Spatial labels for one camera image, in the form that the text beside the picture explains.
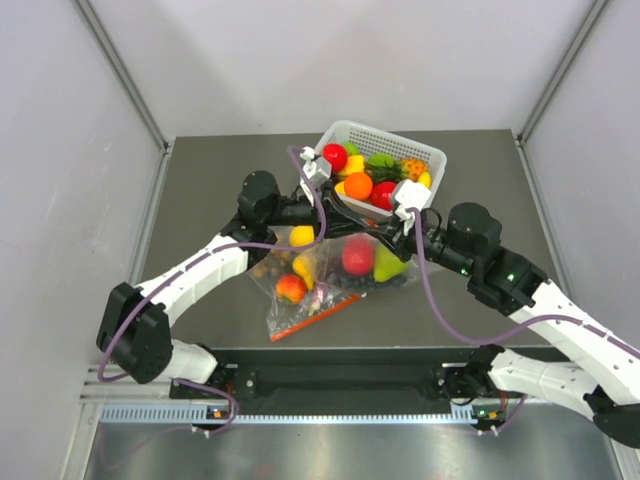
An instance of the metal floor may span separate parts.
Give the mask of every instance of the metal floor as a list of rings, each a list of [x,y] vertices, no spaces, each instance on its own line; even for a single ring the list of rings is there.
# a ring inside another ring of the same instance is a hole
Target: metal floor
[[[528,404],[498,438],[470,427],[416,425],[238,425],[206,440],[170,432],[120,468],[159,425],[99,428],[85,480],[617,480],[609,440],[559,407]]]

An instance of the white wall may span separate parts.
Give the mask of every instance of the white wall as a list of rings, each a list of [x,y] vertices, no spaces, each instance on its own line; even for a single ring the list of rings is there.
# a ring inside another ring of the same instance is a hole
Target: white wall
[[[519,131],[590,0],[92,0],[165,136]]]
[[[528,150],[578,301],[640,347],[638,18],[612,2]]]
[[[159,149],[70,1],[0,18],[0,478],[51,479]]]

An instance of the white plastic basket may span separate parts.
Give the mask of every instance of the white plastic basket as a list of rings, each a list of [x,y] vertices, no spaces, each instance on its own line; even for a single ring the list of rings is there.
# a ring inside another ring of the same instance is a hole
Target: white plastic basket
[[[427,206],[431,205],[444,176],[444,168],[447,165],[447,156],[442,150],[348,120],[339,120],[331,125],[331,128],[322,136],[315,149],[317,152],[322,152],[322,149],[328,143],[345,142],[354,143],[365,157],[369,157],[374,153],[387,153],[396,159],[413,157],[427,162],[431,173],[432,193]],[[374,220],[391,215],[391,212],[368,203],[343,195],[340,197],[349,208]]]

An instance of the cable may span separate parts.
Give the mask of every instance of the cable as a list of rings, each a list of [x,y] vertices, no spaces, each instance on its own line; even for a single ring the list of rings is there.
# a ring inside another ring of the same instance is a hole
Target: cable
[[[175,378],[175,379],[173,379],[173,382],[174,383],[178,383],[178,384],[182,384],[182,385],[187,386],[187,387],[204,390],[205,392],[209,392],[209,393],[212,393],[214,395],[218,395],[218,396],[223,397],[224,399],[229,401],[229,403],[231,405],[231,416],[219,428],[217,428],[215,430],[208,430],[207,431],[208,435],[217,435],[217,434],[222,433],[225,430],[227,430],[231,426],[231,424],[234,422],[234,420],[237,418],[239,413],[240,413],[240,405],[238,404],[238,401],[235,398],[233,398],[231,395],[229,395],[228,393],[226,393],[226,392],[224,392],[222,390],[218,390],[217,388],[209,387],[208,385],[201,385],[199,383],[195,383],[195,382],[192,382],[190,380],[185,380],[185,379],[182,379],[182,378]],[[107,470],[117,470],[127,460],[129,460],[131,457],[133,457],[135,454],[137,454],[144,447],[149,445],[151,442],[157,440],[158,438],[166,435],[167,433],[176,432],[176,431],[179,431],[179,430],[194,431],[194,428],[195,427],[191,427],[189,425],[175,425],[175,426],[166,428],[164,430],[161,430],[161,431],[159,431],[157,433],[154,433],[153,435],[150,435],[149,437],[144,439],[142,442],[140,442],[134,448],[132,448],[131,451],[129,451],[124,457],[122,457],[120,460],[118,460],[118,462],[112,463],[112,464],[107,462],[107,460],[105,458],[105,452],[104,452],[104,442],[101,442],[99,450],[98,450],[98,453],[100,455],[100,462],[102,463],[102,466]]]
[[[509,405],[509,397],[507,396],[507,392],[500,391],[500,410],[503,412],[507,411],[507,405]]]
[[[442,328],[444,328],[450,335],[452,335],[453,337],[455,337],[456,339],[460,340],[462,343],[467,343],[470,345],[489,345],[489,344],[501,344],[504,343],[506,340],[509,340],[510,338],[514,337],[515,335],[519,334],[520,332],[527,330],[530,326],[535,325],[536,323],[540,323],[540,322],[547,322],[549,320],[555,320],[555,321],[561,321],[561,322],[569,322],[569,323],[573,323],[574,325],[578,326],[578,327],[584,327],[587,331],[598,335],[599,337],[605,338],[606,340],[611,343],[612,345],[615,345],[616,347],[620,348],[621,350],[623,350],[624,352],[628,353],[629,355],[635,357],[636,359],[640,360],[640,352],[638,350],[636,350],[635,348],[633,348],[630,345],[627,345],[626,343],[618,340],[617,338],[614,337],[607,337],[607,332],[605,332],[604,330],[600,330],[599,328],[594,327],[593,325],[584,325],[584,322],[582,320],[578,320],[575,317],[570,317],[568,315],[560,315],[560,314],[545,314],[545,315],[538,315],[536,317],[530,318],[529,320],[522,322],[521,324],[519,324],[518,326],[512,328],[511,330],[506,331],[503,334],[500,335],[496,335],[494,337],[488,337],[488,338],[474,338],[474,337],[468,337],[460,332],[458,332],[458,330],[456,330],[448,321],[447,319],[444,317],[444,315],[442,315],[442,312],[440,311],[440,308],[438,307],[438,304],[436,303],[436,299],[433,295],[433,290],[431,289],[431,282],[429,281],[429,275],[427,272],[427,260],[425,258],[424,255],[424,246],[423,246],[423,232],[422,232],[422,218],[420,215],[420,211],[417,208],[409,208],[408,209],[409,212],[413,213],[413,216],[415,218],[415,222],[416,222],[416,250],[418,252],[418,258],[420,259],[419,263],[419,267],[420,267],[420,275],[422,277],[422,285],[424,286],[424,292],[427,295],[427,300],[429,301],[429,305],[431,306],[431,310],[433,310],[433,313],[436,317],[436,319],[438,320],[438,323],[440,323],[440,325],[442,326]]]
[[[318,232],[318,236],[316,237],[316,239],[313,242],[311,242],[308,245],[305,245],[303,247],[288,247],[288,246],[284,246],[284,245],[270,245],[268,243],[259,243],[259,242],[230,243],[230,244],[227,244],[227,245],[221,245],[219,247],[214,248],[213,250],[211,250],[211,253],[209,253],[209,252],[203,253],[200,257],[196,258],[193,262],[191,262],[189,265],[187,265],[184,271],[180,270],[180,271],[174,273],[172,276],[170,276],[164,282],[162,282],[160,285],[158,285],[153,291],[151,291],[151,293],[149,293],[149,295],[145,296],[142,299],[142,301],[140,301],[134,307],[133,310],[131,310],[131,312],[125,318],[124,322],[122,322],[122,325],[120,325],[120,328],[118,328],[118,330],[116,331],[115,335],[111,339],[111,342],[109,342],[109,345],[105,349],[105,352],[104,352],[104,355],[102,357],[102,360],[100,361],[100,366],[98,367],[98,372],[97,372],[98,380],[100,380],[101,382],[115,382],[116,380],[120,380],[120,379],[125,378],[127,376],[126,373],[123,373],[123,374],[120,374],[120,375],[115,375],[113,377],[105,377],[104,376],[104,369],[106,368],[107,363],[109,362],[109,359],[111,358],[111,355],[113,354],[113,351],[115,350],[116,345],[118,344],[118,342],[120,341],[120,339],[124,335],[124,332],[127,330],[127,328],[129,328],[129,325],[131,325],[131,323],[133,323],[133,321],[138,316],[138,314],[142,311],[142,309],[156,295],[158,295],[165,288],[167,288],[169,285],[171,285],[174,281],[176,281],[178,278],[180,278],[185,272],[188,272],[189,270],[194,268],[196,265],[198,265],[200,262],[202,262],[203,260],[209,258],[211,255],[215,255],[216,253],[219,253],[219,252],[221,252],[223,250],[227,250],[229,248],[262,248],[262,249],[267,249],[267,250],[300,252],[300,251],[306,250],[308,248],[311,248],[311,247],[319,244],[324,239],[325,233],[327,231],[327,214],[326,214],[326,212],[324,210],[324,206],[322,205],[322,200],[320,198],[320,195],[318,195],[318,192],[316,192],[316,189],[314,188],[313,184],[311,183],[311,181],[309,180],[307,175],[304,173],[304,170],[302,169],[302,166],[300,165],[300,162],[298,160],[298,155],[299,155],[299,152],[301,152],[301,151],[302,151],[302,149],[300,147],[293,147],[293,146],[287,147],[287,153],[289,154],[289,158],[291,159],[291,163],[293,163],[293,166],[296,168],[296,170],[298,170],[298,173],[300,174],[300,178],[302,178],[302,181],[304,181],[304,183],[307,185],[307,187],[309,187],[309,190],[311,191],[311,194],[313,195],[314,203],[316,204],[316,206],[318,208],[318,220],[320,221],[320,232]]]

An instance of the yellow lemon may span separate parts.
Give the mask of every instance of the yellow lemon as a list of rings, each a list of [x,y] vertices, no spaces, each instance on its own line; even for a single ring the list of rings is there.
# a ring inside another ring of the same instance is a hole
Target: yellow lemon
[[[289,234],[289,245],[292,247],[304,247],[315,240],[313,227],[310,225],[301,225],[293,227]]]
[[[427,188],[431,188],[431,174],[429,172],[422,172],[418,177],[418,183],[423,184]]]
[[[335,189],[338,195],[346,195],[346,193],[344,192],[344,181],[340,183],[336,183],[336,185],[333,188]]]
[[[347,158],[347,164],[338,172],[338,177],[346,178],[352,173],[364,172],[365,158],[362,155],[351,155]]]

